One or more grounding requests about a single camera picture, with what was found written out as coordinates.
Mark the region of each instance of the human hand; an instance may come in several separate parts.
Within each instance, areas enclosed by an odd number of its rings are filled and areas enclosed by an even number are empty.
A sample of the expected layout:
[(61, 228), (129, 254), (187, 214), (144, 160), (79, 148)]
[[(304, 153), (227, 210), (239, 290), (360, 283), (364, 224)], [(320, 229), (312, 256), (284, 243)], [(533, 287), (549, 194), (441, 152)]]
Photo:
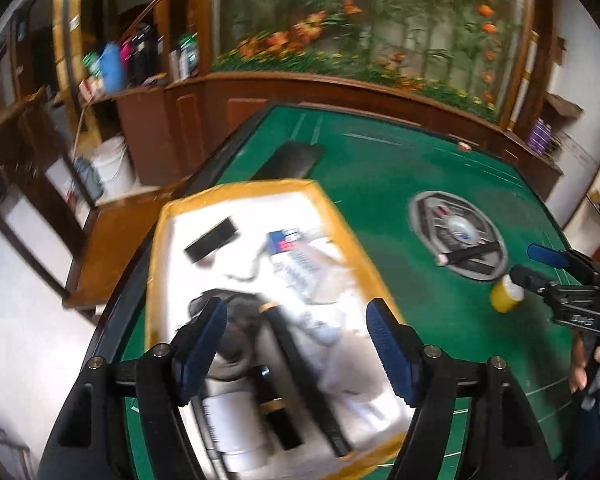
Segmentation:
[[(600, 363), (600, 346), (596, 348), (594, 358)], [(584, 353), (584, 343), (579, 332), (573, 333), (573, 344), (571, 345), (571, 368), (569, 371), (569, 388), (571, 393), (577, 390), (584, 390), (587, 386), (587, 366), (586, 355)]]

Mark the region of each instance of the pink bottle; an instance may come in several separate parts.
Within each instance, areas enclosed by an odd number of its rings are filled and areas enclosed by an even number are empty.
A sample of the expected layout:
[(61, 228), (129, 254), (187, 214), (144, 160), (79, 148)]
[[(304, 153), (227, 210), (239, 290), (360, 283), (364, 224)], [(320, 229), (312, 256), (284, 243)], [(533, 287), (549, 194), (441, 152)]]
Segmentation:
[(133, 52), (134, 50), (131, 48), (131, 38), (129, 38), (125, 41), (125, 43), (122, 44), (122, 48), (120, 49), (120, 59), (122, 61), (122, 66), (125, 67), (125, 70), (127, 69), (129, 58)]

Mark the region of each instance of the screw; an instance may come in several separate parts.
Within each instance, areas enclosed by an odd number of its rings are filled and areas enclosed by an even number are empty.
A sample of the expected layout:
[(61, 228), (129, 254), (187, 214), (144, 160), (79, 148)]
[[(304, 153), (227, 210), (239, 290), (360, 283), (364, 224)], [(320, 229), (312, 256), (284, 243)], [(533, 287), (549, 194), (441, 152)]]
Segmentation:
[(164, 357), (171, 351), (171, 347), (167, 343), (158, 343), (152, 348), (154, 357)]
[(97, 370), (104, 364), (104, 358), (96, 355), (87, 361), (89, 370)]
[(427, 357), (437, 359), (442, 355), (442, 350), (435, 345), (427, 345), (424, 347), (424, 353)]
[(507, 367), (507, 362), (499, 355), (494, 355), (491, 358), (491, 366), (497, 368), (498, 370), (504, 370), (504, 368)]

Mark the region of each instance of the wooden cabinet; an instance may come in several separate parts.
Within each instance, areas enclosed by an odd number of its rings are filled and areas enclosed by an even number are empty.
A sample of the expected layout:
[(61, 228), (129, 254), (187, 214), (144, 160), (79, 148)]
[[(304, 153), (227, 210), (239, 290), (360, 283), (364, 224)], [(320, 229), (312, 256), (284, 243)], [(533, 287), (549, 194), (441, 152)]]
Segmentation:
[(164, 186), (190, 175), (238, 126), (272, 102), (364, 112), (466, 140), (518, 168), (542, 199), (562, 174), (555, 164), (494, 124), (422, 96), (360, 81), (225, 72), (164, 88), (128, 90), (113, 99), (143, 184)]

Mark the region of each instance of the blue gripper pad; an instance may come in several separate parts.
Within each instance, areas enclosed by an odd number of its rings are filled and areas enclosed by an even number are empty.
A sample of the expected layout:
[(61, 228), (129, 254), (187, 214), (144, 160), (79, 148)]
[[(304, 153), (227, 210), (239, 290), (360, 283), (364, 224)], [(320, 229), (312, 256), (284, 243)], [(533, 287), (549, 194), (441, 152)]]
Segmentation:
[(366, 306), (366, 327), (394, 393), (408, 405), (415, 406), (420, 401), (422, 374), (422, 364), (417, 357), (418, 349), (404, 351), (395, 337), (400, 330), (406, 332), (413, 329), (400, 325), (386, 303), (380, 299), (372, 300)]
[(181, 327), (173, 339), (176, 353), (171, 370), (181, 406), (199, 393), (220, 345), (226, 322), (226, 305), (219, 298), (209, 298), (195, 322)]
[(569, 267), (569, 261), (564, 254), (548, 247), (543, 247), (542, 245), (529, 244), (529, 247), (526, 248), (526, 255), (536, 262), (547, 264), (555, 269)]

